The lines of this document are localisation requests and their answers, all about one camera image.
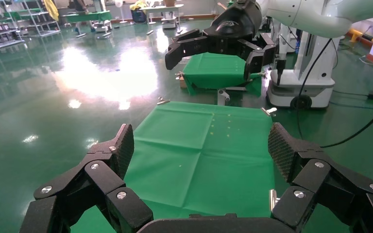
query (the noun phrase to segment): white table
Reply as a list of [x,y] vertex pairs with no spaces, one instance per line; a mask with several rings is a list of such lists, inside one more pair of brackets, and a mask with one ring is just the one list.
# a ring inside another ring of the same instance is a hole
[[181,25],[181,17],[179,15],[179,8],[183,7],[183,4],[176,4],[175,6],[156,6],[156,7],[143,7],[141,11],[145,11],[147,15],[147,21],[149,23],[149,13],[161,13],[161,12],[178,12],[178,25]]

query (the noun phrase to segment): yellow object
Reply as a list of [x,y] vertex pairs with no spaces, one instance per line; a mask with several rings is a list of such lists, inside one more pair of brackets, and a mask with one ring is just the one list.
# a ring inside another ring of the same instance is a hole
[[355,30],[355,29],[350,29],[350,33],[353,35],[353,36],[351,37],[350,42],[353,42],[353,43],[355,43],[356,40],[357,40],[358,38],[360,38],[360,37],[363,36],[363,33],[362,33],[362,32],[357,31],[357,30]]
[[142,7],[147,7],[147,5],[144,3],[144,1],[138,0],[134,4],[130,5],[129,9],[131,9],[131,11],[134,11]]
[[46,6],[46,9],[48,10],[49,15],[56,21],[59,21],[58,9],[56,8],[55,4],[53,4],[53,1],[44,0],[44,4]]

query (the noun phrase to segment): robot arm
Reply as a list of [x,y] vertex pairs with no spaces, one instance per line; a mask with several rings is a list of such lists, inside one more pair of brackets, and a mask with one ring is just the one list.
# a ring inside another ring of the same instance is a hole
[[325,38],[345,35],[353,23],[373,18],[373,0],[257,0],[256,3],[262,16]]
[[[203,52],[237,55],[246,60],[247,80],[250,73],[260,72],[273,61],[275,45],[264,36],[252,40],[266,16],[317,36],[335,38],[344,35],[354,22],[372,18],[373,0],[238,0],[202,33],[195,30],[175,37],[165,57],[167,69],[185,56]],[[284,68],[285,58],[278,58],[278,73]]]

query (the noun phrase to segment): small metal clamp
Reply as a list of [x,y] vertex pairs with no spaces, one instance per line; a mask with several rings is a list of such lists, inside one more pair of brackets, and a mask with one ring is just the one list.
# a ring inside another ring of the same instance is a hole
[[275,114],[271,114],[271,113],[277,111],[277,108],[271,108],[271,109],[269,109],[269,110],[266,110],[265,108],[261,108],[261,110],[262,110],[265,114],[267,114],[267,116],[269,116],[269,117],[273,116],[273,117],[274,117]]
[[159,97],[158,100],[159,100],[159,103],[157,103],[156,105],[162,105],[162,104],[171,102],[170,100],[164,100],[164,98],[162,97]]

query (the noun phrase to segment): table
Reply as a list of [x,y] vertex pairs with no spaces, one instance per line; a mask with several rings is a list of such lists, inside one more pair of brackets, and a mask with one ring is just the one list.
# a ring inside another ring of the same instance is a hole
[[181,26],[181,16],[179,15],[179,8],[183,7],[183,4],[176,4],[175,6],[156,6],[156,7],[143,7],[141,11],[145,11],[147,15],[147,21],[149,25],[149,13],[161,13],[161,12],[177,12],[178,13],[178,25]]
[[[78,28],[77,38],[85,35],[85,33],[81,33],[81,28],[79,27],[79,24],[78,24],[79,22],[82,22],[82,21],[106,21],[106,20],[111,20],[112,19],[112,15],[111,15],[110,11],[89,12],[85,15],[71,14],[71,15],[64,15],[63,17],[65,17],[67,19],[68,23],[77,23],[76,24],[76,27]],[[105,37],[105,36],[108,36],[110,34],[111,33],[108,33],[107,30],[105,30],[105,34],[103,34],[102,36]]]
[[112,20],[112,15],[110,11],[102,11],[102,12],[89,12],[86,15],[79,15],[79,14],[72,14],[72,15],[64,15],[69,23],[77,23],[82,21],[105,21],[105,20]]

